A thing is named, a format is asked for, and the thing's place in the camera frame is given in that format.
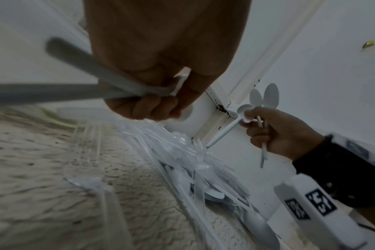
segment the cable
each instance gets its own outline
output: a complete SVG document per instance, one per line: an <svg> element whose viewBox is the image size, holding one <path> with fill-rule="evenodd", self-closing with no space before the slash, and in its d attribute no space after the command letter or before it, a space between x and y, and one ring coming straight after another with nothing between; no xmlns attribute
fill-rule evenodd
<svg viewBox="0 0 375 250"><path fill-rule="evenodd" d="M372 228L372 227L366 226L366 225L364 225L364 224L358 223L358 226L363 227L363 228L365 228L365 229L367 229L367 230L370 230L370 231L375 232L375 228Z"/></svg>

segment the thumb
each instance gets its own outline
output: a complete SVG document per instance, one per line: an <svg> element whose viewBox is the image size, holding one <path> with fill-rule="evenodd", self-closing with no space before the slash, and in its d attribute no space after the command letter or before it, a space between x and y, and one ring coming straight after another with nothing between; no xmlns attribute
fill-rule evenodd
<svg viewBox="0 0 375 250"><path fill-rule="evenodd" d="M267 108L267 107L256 107L253 110L245 111L245 116L248 119L256 119L256 117L260 116L262 119L267 120L269 124L272 121L276 121L276 117L278 115L278 111L276 109Z"/></svg>

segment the wrist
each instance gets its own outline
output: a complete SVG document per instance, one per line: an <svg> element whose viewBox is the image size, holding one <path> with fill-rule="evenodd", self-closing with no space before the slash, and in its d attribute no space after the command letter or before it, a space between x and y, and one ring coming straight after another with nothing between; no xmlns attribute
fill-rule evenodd
<svg viewBox="0 0 375 250"><path fill-rule="evenodd" d="M316 131L310 131L310 133L303 133L294 142L295 147L291 147L291 152L289 153L288 158L292 161L295 161L314 150L324 140L325 137Z"/></svg>

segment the small yellow object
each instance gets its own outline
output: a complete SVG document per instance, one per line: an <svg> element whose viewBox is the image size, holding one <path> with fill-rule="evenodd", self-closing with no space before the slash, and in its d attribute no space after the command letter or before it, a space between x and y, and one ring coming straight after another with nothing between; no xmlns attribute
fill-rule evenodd
<svg viewBox="0 0 375 250"><path fill-rule="evenodd" d="M375 41L374 40L371 40L369 42L365 42L362 46L362 49L366 49L366 48L369 48L369 47L372 47L375 45Z"/></svg>

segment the hand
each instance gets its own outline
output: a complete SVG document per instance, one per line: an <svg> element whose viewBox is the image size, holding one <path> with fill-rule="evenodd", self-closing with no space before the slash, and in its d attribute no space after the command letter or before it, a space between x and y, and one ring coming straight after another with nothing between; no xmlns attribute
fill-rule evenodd
<svg viewBox="0 0 375 250"><path fill-rule="evenodd" d="M153 86L192 69L176 97L107 100L132 119L177 118L228 67L251 0L85 0L93 55Z"/></svg>
<svg viewBox="0 0 375 250"><path fill-rule="evenodd" d="M269 152L296 160L318 146L324 137L308 126L302 120L282 111L257 107L247 110L245 116L249 119L267 120L269 128L259 128L257 122L240 123L247 128L246 134L251 143L259 148L267 143Z"/></svg>

